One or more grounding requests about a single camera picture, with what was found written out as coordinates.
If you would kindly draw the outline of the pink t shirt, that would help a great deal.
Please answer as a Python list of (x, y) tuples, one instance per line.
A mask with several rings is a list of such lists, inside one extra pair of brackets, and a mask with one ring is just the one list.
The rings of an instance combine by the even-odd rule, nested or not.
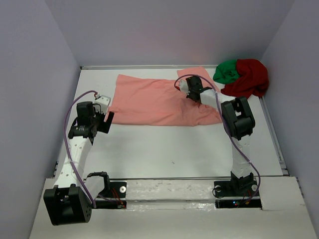
[(196, 103), (174, 87), (174, 80), (119, 75), (109, 107), (113, 123), (197, 126), (221, 123), (216, 108)]

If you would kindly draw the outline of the red t shirt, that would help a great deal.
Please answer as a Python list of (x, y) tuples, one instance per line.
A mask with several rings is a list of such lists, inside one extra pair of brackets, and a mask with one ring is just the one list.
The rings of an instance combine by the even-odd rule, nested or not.
[(267, 68), (256, 59), (238, 59), (236, 71), (240, 76), (235, 82), (226, 84), (221, 93), (249, 98), (251, 95), (263, 97), (269, 86)]

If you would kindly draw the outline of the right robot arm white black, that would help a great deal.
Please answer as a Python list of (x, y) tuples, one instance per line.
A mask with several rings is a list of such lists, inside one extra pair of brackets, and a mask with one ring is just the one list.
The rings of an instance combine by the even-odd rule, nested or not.
[(250, 136), (255, 127), (248, 100), (245, 97), (230, 97), (218, 92), (214, 86), (204, 87), (203, 77), (188, 75), (178, 84), (186, 97), (201, 105), (217, 109), (226, 134), (232, 144), (232, 168), (230, 180), (214, 182), (213, 195), (217, 199), (224, 197), (251, 197), (256, 195), (257, 181), (250, 159)]

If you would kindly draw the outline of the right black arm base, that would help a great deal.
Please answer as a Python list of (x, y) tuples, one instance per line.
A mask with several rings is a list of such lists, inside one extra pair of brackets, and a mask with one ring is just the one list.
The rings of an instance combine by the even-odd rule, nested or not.
[(252, 197), (257, 189), (256, 181), (238, 190), (230, 186), (230, 181), (214, 182), (212, 195), (216, 209), (262, 208), (259, 192)]

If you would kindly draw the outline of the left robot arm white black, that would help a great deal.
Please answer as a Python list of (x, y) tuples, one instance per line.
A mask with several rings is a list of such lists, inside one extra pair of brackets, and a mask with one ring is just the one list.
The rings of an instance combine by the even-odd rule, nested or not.
[(107, 172), (84, 175), (88, 153), (97, 133), (108, 133), (114, 113), (108, 111), (111, 99), (101, 96), (93, 102), (76, 105), (77, 117), (66, 137), (67, 155), (53, 188), (43, 194), (44, 203), (54, 226), (87, 223), (95, 199), (111, 190)]

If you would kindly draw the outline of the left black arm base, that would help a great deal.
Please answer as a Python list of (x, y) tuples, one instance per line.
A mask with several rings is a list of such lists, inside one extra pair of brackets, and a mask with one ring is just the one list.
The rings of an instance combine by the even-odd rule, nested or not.
[(127, 181), (111, 180), (110, 189), (102, 190), (95, 199), (96, 209), (124, 210), (127, 208)]

